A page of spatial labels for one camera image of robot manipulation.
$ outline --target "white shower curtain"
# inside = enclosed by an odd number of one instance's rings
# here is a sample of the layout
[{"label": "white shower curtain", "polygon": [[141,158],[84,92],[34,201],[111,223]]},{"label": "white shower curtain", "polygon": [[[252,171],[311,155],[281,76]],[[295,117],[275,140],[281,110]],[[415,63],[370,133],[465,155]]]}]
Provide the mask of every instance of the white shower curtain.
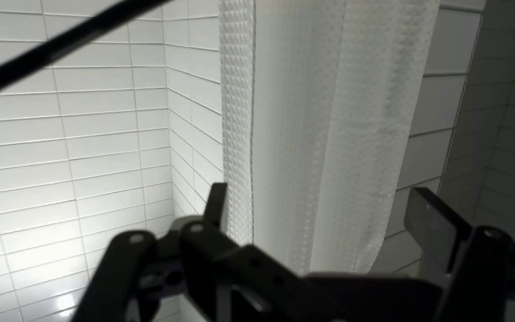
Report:
[{"label": "white shower curtain", "polygon": [[370,271],[438,0],[224,0],[227,233],[295,273]]}]

